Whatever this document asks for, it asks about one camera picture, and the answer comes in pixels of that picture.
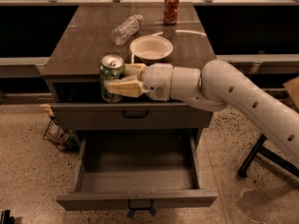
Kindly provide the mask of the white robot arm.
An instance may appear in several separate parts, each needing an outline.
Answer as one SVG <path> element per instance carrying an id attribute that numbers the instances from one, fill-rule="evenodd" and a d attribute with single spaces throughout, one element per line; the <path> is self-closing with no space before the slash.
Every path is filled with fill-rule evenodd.
<path id="1" fill-rule="evenodd" d="M 124 78 L 106 81 L 104 86 L 113 94 L 134 98 L 145 94 L 155 101 L 179 100 L 209 112 L 231 105 L 299 167 L 299 114 L 225 61 L 210 61 L 202 69 L 169 63 L 131 63 L 125 66 Z"/>

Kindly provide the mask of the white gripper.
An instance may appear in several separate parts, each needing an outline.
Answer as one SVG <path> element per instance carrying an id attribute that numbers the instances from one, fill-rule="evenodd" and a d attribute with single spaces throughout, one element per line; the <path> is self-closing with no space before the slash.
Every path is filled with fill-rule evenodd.
<path id="1" fill-rule="evenodd" d="M 174 67 L 169 63 L 155 63 L 146 66 L 144 63 L 127 63 L 126 77 L 104 82 L 109 93 L 137 98 L 144 93 L 154 101 L 166 102 L 170 99 L 171 81 Z"/>

